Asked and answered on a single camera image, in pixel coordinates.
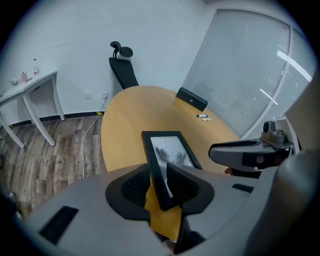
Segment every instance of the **oval conference table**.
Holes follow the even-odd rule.
[[[214,143],[238,140],[238,136],[216,114],[203,113],[176,98],[176,92],[157,86],[134,86],[119,92],[108,105],[101,126],[101,147],[108,172],[147,163],[142,131],[180,131],[203,170],[224,174],[225,166],[208,155]],[[208,115],[202,121],[197,114]],[[160,209],[152,181],[144,207],[150,212],[150,227],[177,240],[182,210]]]

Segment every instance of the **black chair backrest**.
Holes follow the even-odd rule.
[[[129,60],[120,58],[109,58],[110,67],[123,89],[138,86],[134,69]]]

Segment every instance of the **white wall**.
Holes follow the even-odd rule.
[[[0,90],[22,71],[58,70],[57,88],[65,114],[100,110],[102,92],[121,91],[109,66],[119,41],[133,49],[140,85],[177,91],[198,53],[212,14],[202,0],[56,0],[37,3],[11,34],[0,59]],[[52,86],[32,93],[39,117],[56,115]],[[90,91],[91,99],[85,99]],[[8,124],[26,120],[21,100],[1,107]]]

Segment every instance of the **window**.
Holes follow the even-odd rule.
[[[308,77],[316,62],[306,40],[294,34],[292,58],[306,66]],[[218,10],[184,87],[207,100],[240,138],[258,138],[264,120],[287,111],[308,84],[294,62],[287,64],[290,38],[290,26],[271,17]],[[293,84],[299,84],[294,92]]]

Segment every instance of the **bottle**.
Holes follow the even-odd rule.
[[[28,80],[28,78],[27,78],[27,73],[22,72],[21,80],[22,80],[22,82],[25,82],[25,81],[27,81],[27,80]]]
[[[35,58],[33,59],[33,73],[35,75],[39,73],[39,66],[38,66]]]

